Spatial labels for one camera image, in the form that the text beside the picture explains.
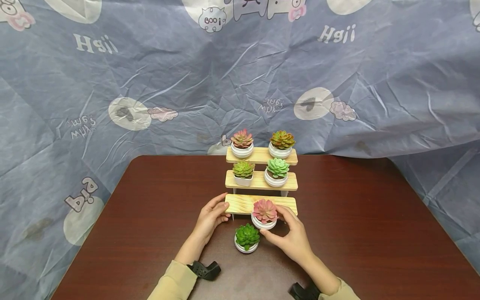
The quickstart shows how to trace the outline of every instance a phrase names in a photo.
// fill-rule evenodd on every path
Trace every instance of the sleeve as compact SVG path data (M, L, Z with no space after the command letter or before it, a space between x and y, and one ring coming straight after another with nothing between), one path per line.
M328 296L325 294L320 294L320 297L318 298L319 300L360 300L360 298L355 295L353 292L352 288L345 283L341 278L339 278L340 281L342 282L340 284L340 287L338 288L338 291L336 291L335 294L332 296Z
M147 300L187 300L196 281L187 266L172 261Z

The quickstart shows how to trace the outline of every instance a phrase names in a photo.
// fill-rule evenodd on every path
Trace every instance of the dark wood tabletop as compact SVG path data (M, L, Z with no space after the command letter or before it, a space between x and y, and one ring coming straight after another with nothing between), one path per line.
M134 159L60 283L53 300L145 300L193 229L202 206L228 191L224 156ZM362 300L480 299L480 277L388 159L299 156L296 198L312 249ZM238 193L279 195L279 192ZM241 254L236 217L219 226L201 257L214 282L191 300L291 300L308 277L261 237ZM272 230L285 234L285 224Z

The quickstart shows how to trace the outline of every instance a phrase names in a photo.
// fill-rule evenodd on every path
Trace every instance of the small pot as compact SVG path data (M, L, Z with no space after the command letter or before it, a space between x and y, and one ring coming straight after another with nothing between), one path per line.
M252 253L253 251L257 250L257 247L258 247L258 243L256 243L255 245L251 246L250 249L248 249L248 251L245 251L245 248L243 248L242 246L238 245L237 243L237 235L234 234L233 235L233 242L235 243L235 247L237 247L237 250L242 252L242 253L245 253L245 254L249 254L249 253Z
M241 186L250 186L252 184L252 180L253 180L253 174L250 176L250 179L248 178L242 178L242 177L237 177L237 176L233 176L235 177L235 182L238 184L238 185L241 185Z
M275 148L272 142L270 142L270 144L268 144L268 152L270 152L270 155L273 157L283 159L283 158L287 158L290 155L290 153L292 153L292 147L285 150L280 150Z
M279 188L279 187L283 186L285 184L285 182L287 182L288 173L282 179L275 179L273 177L270 177L270 175L268 174L268 169L265 168L264 178L265 178L265 181L268 183L268 185L273 186L274 188Z
M253 153L253 143L245 149L238 149L233 145L233 143L230 144L230 147L232 148L233 155L238 158L246 158Z
M272 229L273 227L275 227L275 225L276 225L276 220L277 220L277 219L276 219L275 221L273 221L273 222L264 224L264 223L260 222L260 221L253 215L253 213L251 213L250 216L252 217L253 225L254 225L255 227L257 227L258 229L270 230L270 229Z

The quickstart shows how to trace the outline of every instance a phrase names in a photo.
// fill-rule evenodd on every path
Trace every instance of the right hand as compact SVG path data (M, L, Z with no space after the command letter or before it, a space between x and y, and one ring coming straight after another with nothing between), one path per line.
M264 229L260 230L260 233L265 236L267 241L285 252L293 261L302 265L314 256L310 248L310 243L308 243L305 226L290 208L276 205L276 210L281 214L281 219L288 224L290 232L284 237L280 237Z

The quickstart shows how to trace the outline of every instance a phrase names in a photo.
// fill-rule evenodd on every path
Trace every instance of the wooden plant stand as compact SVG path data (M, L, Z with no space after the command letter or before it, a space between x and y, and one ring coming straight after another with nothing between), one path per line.
M227 149L227 162L234 164L240 160L248 160L256 165L266 165L273 157L268 152L266 147L254 147L253 153L247 158L238 158L233 155L230 148ZM288 164L295 166L298 164L297 151L292 149L292 153L285 159ZM253 203L262 199L268 198L274 204L289 207L295 214L297 214L297 202L295 198L287 197L289 191L296 191L298 189L297 175L293 172L288 173L287 182L281 187L273 187L268 185L264 179L264 170L254 171L253 179L250 186L241 186L235 182L233 170L228 170L225 175L225 187L233 189L233 194L228 194L225 197L225 202L229 202L227 213L232 215L249 215L253 211ZM257 195L238 195L237 189L248 190L268 190L280 191L282 197L257 196Z

